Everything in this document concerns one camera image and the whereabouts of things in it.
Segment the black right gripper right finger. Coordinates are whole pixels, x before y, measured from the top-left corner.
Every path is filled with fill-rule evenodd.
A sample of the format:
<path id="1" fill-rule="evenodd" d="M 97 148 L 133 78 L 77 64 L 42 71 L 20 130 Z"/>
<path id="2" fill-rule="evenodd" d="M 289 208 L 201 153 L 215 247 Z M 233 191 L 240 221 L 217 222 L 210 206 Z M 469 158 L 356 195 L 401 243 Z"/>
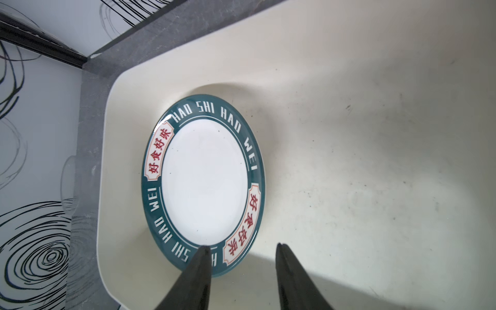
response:
<path id="1" fill-rule="evenodd" d="M 275 262 L 280 309 L 333 309 L 287 244 L 277 245 Z"/>

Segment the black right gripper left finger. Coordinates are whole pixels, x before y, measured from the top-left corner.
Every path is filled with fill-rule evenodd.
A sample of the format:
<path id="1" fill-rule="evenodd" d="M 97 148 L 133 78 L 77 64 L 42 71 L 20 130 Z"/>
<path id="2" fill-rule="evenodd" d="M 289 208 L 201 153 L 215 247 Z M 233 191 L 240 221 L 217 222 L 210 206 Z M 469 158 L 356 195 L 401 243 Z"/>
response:
<path id="1" fill-rule="evenodd" d="M 211 279 L 211 249 L 201 246 L 156 309 L 208 309 Z"/>

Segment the green rim plate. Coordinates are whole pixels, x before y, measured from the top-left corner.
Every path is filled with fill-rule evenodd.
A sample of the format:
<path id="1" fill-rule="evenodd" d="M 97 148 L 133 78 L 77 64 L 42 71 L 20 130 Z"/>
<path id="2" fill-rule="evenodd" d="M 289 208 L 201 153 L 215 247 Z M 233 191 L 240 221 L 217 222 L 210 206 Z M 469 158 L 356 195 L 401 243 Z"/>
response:
<path id="1" fill-rule="evenodd" d="M 212 275 L 234 269 L 262 223 L 266 176 L 257 139 L 226 100 L 195 94 L 174 103 L 154 127 L 142 165 L 149 231 L 184 270 L 208 246 Z"/>

